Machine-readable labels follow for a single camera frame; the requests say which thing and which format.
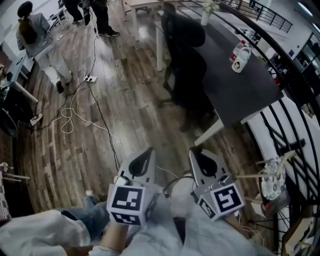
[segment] white bottle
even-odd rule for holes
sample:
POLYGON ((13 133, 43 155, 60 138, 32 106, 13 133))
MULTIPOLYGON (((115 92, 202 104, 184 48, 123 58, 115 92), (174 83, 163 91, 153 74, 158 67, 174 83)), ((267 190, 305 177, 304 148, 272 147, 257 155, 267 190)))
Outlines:
POLYGON ((247 65, 250 56, 251 56, 251 50, 248 47, 242 48, 239 51, 238 56, 232 63, 231 68, 233 69, 233 71, 236 73, 241 73, 241 71, 247 65))
POLYGON ((233 52, 232 52, 232 54, 231 54, 231 56, 230 56, 230 58, 229 58, 229 60, 231 61, 231 63, 233 63, 233 62, 235 61, 236 57, 237 57, 238 54, 239 54, 239 51, 240 51, 242 48, 244 48, 244 47, 246 47, 246 41, 245 41, 245 40, 242 40, 240 43, 238 43, 238 44, 236 45, 236 47, 233 49, 233 52))

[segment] ceiling light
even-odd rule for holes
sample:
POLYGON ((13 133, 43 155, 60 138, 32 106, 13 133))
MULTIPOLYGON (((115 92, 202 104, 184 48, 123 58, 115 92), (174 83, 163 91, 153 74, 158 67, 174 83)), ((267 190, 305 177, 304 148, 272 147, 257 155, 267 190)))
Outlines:
POLYGON ((318 24, 313 23, 312 24, 314 26, 314 28, 316 29, 316 31, 318 31, 318 33, 320 33, 320 27, 318 24))
POLYGON ((305 3, 298 2, 298 4, 307 14, 309 14, 311 17, 313 16, 312 12, 309 10, 308 6, 305 3))

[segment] white pants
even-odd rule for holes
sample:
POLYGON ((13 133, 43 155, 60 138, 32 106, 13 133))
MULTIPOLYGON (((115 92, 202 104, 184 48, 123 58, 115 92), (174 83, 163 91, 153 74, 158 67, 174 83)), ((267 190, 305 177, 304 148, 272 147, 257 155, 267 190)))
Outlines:
POLYGON ((72 80, 65 59, 54 43, 48 45, 34 58, 54 86, 59 81, 69 83, 72 80))

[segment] power strip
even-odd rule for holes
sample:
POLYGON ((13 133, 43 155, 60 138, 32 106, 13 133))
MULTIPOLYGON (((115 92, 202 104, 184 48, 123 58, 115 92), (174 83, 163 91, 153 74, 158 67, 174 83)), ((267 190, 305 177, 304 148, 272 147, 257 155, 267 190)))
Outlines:
POLYGON ((98 77, 96 76, 88 76, 88 75, 85 75, 84 76, 84 81, 85 82, 90 82, 90 83, 94 83, 98 80, 98 77))

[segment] black table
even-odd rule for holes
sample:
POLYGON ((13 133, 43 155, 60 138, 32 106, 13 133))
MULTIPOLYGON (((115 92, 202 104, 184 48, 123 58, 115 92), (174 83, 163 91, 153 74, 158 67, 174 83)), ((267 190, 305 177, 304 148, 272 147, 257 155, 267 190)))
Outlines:
POLYGON ((240 40, 227 28, 214 20, 203 28, 205 43, 195 49, 206 62, 203 88, 219 120, 195 141, 196 146, 283 97, 265 64, 253 54, 241 73, 232 70, 229 57, 240 40))

